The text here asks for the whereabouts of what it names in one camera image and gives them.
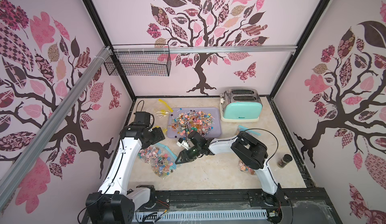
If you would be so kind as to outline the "yellow-zip candy bag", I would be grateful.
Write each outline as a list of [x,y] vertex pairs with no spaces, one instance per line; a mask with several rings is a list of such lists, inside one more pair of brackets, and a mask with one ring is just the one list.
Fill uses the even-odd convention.
[[155,117],[155,126],[160,127],[164,134],[167,133],[168,130],[168,118],[170,112],[167,110],[156,110],[154,113]]
[[173,112],[173,109],[167,104],[166,101],[158,99],[155,107],[156,113],[167,115]]

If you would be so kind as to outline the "purple plastic tray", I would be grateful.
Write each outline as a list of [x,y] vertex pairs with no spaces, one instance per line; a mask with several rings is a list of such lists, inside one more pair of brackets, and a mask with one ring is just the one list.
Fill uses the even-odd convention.
[[185,138],[196,131],[205,138],[222,135],[220,112],[215,107],[173,108],[167,122],[167,136],[171,139]]

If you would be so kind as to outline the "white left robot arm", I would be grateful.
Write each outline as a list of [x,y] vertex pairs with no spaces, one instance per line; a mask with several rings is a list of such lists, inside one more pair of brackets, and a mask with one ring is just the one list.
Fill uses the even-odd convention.
[[120,132],[118,150],[102,185],[88,195],[85,211],[93,224],[130,224],[140,207],[153,208],[156,194],[153,185],[128,188],[135,159],[141,150],[165,139],[160,127],[154,126],[154,115],[134,113],[134,122]]

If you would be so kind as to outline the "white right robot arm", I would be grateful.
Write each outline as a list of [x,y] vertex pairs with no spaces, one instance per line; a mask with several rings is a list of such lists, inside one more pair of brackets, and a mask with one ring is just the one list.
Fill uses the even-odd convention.
[[193,146],[182,150],[176,164],[185,164],[208,155],[222,153],[235,153],[246,167],[255,171],[261,183],[261,199],[268,206],[279,204],[277,189],[279,188],[270,166],[267,147],[260,140],[246,131],[239,132],[236,136],[228,139],[204,138],[197,131],[192,131],[188,139]]

